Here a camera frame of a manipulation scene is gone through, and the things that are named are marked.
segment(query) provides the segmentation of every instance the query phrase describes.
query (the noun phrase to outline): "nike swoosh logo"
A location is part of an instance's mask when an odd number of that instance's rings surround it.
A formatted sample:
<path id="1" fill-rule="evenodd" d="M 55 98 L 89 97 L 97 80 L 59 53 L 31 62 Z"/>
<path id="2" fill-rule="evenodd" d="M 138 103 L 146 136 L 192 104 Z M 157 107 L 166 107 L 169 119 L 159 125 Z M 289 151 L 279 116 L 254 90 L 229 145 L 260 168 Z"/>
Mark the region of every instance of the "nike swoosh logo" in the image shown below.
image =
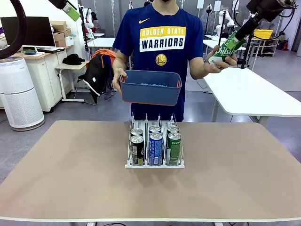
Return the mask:
<path id="1" fill-rule="evenodd" d="M 146 19 L 146 20 L 142 20 L 142 21 L 140 20 L 139 23 L 142 24 L 142 23 L 144 23 L 144 22 L 147 21 L 147 20 L 149 20 L 149 18 Z"/>

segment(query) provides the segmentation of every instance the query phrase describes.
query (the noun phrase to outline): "blue can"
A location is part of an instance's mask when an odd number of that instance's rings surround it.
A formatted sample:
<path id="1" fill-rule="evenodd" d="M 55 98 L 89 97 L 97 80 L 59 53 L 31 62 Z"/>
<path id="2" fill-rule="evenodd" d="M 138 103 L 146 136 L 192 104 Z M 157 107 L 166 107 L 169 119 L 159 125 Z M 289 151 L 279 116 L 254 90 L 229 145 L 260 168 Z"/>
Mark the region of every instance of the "blue can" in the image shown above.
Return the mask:
<path id="1" fill-rule="evenodd" d="M 158 166 L 162 164 L 162 147 L 163 147 L 162 133 L 157 133 L 157 132 L 151 133 L 149 139 L 150 165 Z"/>
<path id="2" fill-rule="evenodd" d="M 150 126 L 149 127 L 149 134 L 151 133 L 160 133 L 161 127 L 160 126 Z"/>

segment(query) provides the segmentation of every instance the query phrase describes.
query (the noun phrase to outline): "hand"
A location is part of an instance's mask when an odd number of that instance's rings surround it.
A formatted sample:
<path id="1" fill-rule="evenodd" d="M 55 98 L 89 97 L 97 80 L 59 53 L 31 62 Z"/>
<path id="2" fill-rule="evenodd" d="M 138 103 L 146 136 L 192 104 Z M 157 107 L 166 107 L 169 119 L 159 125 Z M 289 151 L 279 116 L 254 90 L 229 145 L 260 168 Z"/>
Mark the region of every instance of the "hand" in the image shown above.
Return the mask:
<path id="1" fill-rule="evenodd" d="M 114 73 L 113 87 L 117 89 L 117 91 L 121 94 L 121 87 L 119 82 L 120 76 L 122 76 L 124 79 L 127 79 L 127 73 L 125 73 L 122 68 L 116 68 Z"/>
<path id="2" fill-rule="evenodd" d="M 214 49 L 207 55 L 206 57 L 206 62 L 204 64 L 205 67 L 205 71 L 208 73 L 219 73 L 221 72 L 223 69 L 228 68 L 229 66 L 237 66 L 237 58 L 236 56 L 232 55 L 231 57 L 227 56 L 226 57 L 226 62 L 223 61 L 216 61 L 215 64 L 219 66 L 219 68 L 217 68 L 215 65 L 211 65 L 208 63 L 208 60 L 210 57 L 212 57 L 216 51 L 219 50 L 219 46 L 215 46 Z"/>

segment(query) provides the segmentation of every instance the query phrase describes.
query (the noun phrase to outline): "golden state warriors logo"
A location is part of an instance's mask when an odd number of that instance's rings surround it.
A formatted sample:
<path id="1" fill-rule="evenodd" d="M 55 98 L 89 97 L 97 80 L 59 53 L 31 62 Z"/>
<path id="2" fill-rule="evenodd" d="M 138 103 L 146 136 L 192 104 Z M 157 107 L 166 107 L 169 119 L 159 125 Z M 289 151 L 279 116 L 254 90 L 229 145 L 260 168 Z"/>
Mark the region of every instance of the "golden state warriors logo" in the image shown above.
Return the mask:
<path id="1" fill-rule="evenodd" d="M 184 49 L 186 27 L 161 26 L 140 30 L 140 52 Z"/>
<path id="2" fill-rule="evenodd" d="M 164 54 L 159 54 L 157 57 L 156 57 L 156 63 L 159 65 L 159 66 L 164 66 L 167 62 L 167 58 Z"/>

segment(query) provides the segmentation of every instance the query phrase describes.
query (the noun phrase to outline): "black backpack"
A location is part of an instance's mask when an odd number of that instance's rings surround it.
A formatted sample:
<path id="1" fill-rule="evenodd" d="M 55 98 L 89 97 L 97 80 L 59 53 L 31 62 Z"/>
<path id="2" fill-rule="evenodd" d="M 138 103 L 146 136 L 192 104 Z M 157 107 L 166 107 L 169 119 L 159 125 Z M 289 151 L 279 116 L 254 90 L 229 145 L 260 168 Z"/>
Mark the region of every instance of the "black backpack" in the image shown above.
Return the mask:
<path id="1" fill-rule="evenodd" d="M 97 103 L 97 98 L 107 92 L 106 88 L 113 89 L 113 69 L 110 58 L 103 54 L 97 54 L 90 60 L 83 77 L 83 81 L 90 87 L 94 102 Z"/>

